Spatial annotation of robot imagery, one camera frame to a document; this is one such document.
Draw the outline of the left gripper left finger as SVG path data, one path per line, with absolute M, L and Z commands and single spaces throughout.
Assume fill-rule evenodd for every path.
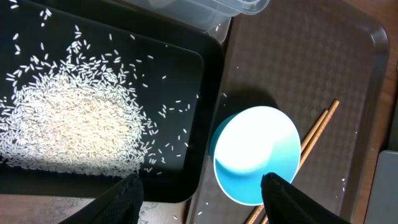
M 132 223 L 139 219 L 143 204 L 142 181 L 131 174 L 100 197 L 61 221 L 61 224 Z

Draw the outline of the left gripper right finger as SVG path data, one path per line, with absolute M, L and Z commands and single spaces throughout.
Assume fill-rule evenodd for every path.
M 261 192 L 270 224 L 349 224 L 276 173 L 262 176 Z

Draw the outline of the wooden chopstick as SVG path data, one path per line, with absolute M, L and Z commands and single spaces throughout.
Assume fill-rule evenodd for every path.
M 306 137 L 301 143 L 301 153 L 303 153 L 304 149 L 306 148 L 307 144 L 313 137 L 315 131 L 318 129 L 321 122 L 324 120 L 325 116 L 327 115 L 328 110 L 325 110 L 322 115 L 318 118 L 317 122 L 312 126 L 311 130 L 308 132 Z M 262 210 L 264 209 L 263 205 L 257 206 L 252 213 L 250 214 L 249 218 L 246 220 L 245 224 L 253 224 L 256 221 L 256 218 L 261 214 Z
M 328 124 L 329 120 L 331 119 L 331 117 L 333 116 L 333 113 L 335 112 L 335 110 L 337 109 L 338 105 L 339 105 L 339 101 L 335 100 L 331 107 L 328 109 L 328 113 L 325 116 L 324 120 L 321 122 L 321 124 L 319 125 L 318 129 L 315 131 L 313 137 L 311 138 L 311 140 L 309 141 L 309 143 L 307 144 L 306 148 L 304 149 L 303 153 L 300 153 L 300 162 L 297 166 L 296 170 L 299 170 L 304 162 L 306 161 L 307 157 L 309 156 L 309 154 L 311 153 L 315 143 L 318 141 L 319 137 L 321 136 L 323 130 L 325 129 L 326 125 Z M 286 180 L 285 178 L 283 178 L 285 181 L 287 181 L 288 183 L 292 184 L 291 180 Z M 263 223 L 269 223 L 267 214 L 265 215 L 265 217 L 262 219 Z

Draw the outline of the light blue small bowl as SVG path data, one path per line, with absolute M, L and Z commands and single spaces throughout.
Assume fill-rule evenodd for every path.
M 270 172 L 292 182 L 299 169 L 300 136 L 292 120 L 270 106 L 226 118 L 215 130 L 209 153 L 216 181 L 232 201 L 263 203 L 261 180 Z

